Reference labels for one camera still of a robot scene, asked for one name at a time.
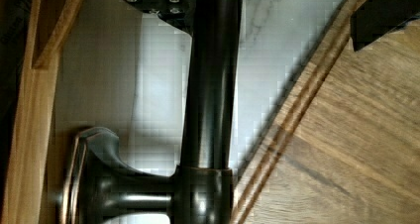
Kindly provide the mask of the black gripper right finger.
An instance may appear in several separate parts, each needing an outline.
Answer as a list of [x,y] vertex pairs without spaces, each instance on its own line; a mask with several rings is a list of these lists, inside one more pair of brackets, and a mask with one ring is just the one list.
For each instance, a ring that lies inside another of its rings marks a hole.
[[351,17],[355,52],[414,18],[420,0],[367,0]]

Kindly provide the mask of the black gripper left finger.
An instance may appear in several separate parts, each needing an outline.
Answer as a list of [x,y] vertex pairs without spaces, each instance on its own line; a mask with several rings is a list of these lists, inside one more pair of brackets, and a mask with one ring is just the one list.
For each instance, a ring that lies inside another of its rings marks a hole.
[[189,35],[193,32],[195,0],[124,0],[137,10],[157,15],[161,20]]

